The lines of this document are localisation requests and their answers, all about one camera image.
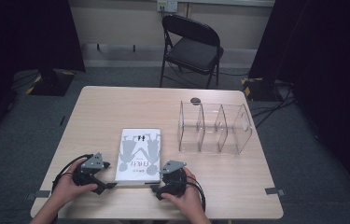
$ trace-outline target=book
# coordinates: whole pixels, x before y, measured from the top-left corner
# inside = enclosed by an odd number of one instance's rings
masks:
[[[116,172],[118,186],[160,183],[160,162],[160,129],[122,130]]]

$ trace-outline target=folding chair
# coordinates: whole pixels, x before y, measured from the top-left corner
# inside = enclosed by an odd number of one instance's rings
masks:
[[[165,76],[166,62],[176,64],[193,72],[209,76],[206,89],[209,89],[212,75],[216,68],[216,85],[218,85],[219,61],[224,49],[220,46],[220,38],[208,25],[177,15],[168,15],[162,19],[165,49],[163,53],[161,81]],[[178,35],[181,39],[173,44],[169,34]]]

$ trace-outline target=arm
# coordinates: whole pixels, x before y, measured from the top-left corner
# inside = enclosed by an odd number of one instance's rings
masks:
[[[61,208],[67,203],[75,199],[78,195],[97,188],[96,184],[77,186],[73,182],[71,174],[84,161],[85,160],[76,161],[69,167],[67,172],[62,175],[55,190],[52,192],[51,196],[40,211],[38,211],[37,215],[35,215],[33,220],[30,222],[31,224],[51,223],[51,221],[58,214],[59,210],[61,210]]]
[[[189,169],[187,169],[186,167],[183,167],[183,170],[186,172],[187,176],[195,178],[195,175],[193,175]],[[188,178],[188,182],[195,183],[195,180],[193,180],[192,178]],[[161,196],[162,198],[173,203],[180,210],[180,212],[186,218],[189,219],[191,223],[193,224],[210,223],[209,218],[207,218],[206,214],[202,209],[200,193],[193,186],[187,185],[186,192],[184,193],[183,196],[179,198],[169,193],[163,193]]]

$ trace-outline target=handheld controller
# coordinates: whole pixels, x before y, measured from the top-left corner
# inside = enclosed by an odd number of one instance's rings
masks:
[[[186,166],[186,163],[182,161],[168,161],[162,167],[162,181],[165,186],[158,189],[152,188],[159,200],[163,199],[162,193],[170,193],[177,197],[184,194],[187,185],[187,175],[182,169],[184,166]]]
[[[98,188],[93,190],[92,192],[95,192],[99,195],[103,191],[105,191],[105,189],[112,189],[117,185],[116,183],[105,184],[94,176],[99,171],[103,169],[107,169],[110,166],[109,162],[103,161],[102,153],[98,152],[95,155],[87,154],[84,156],[80,156],[74,159],[73,161],[71,161],[69,164],[67,164],[53,181],[52,191],[55,189],[56,185],[58,184],[59,179],[63,175],[64,170],[67,167],[69,167],[71,164],[73,164],[75,161],[81,158],[87,158],[87,160],[82,162],[76,168],[76,170],[72,173],[72,179],[76,185],[82,186],[82,185],[88,185],[88,184],[96,184]]]

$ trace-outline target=acrylic box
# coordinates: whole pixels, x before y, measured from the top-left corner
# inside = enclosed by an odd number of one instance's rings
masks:
[[[252,134],[245,105],[180,104],[179,150],[239,154]]]

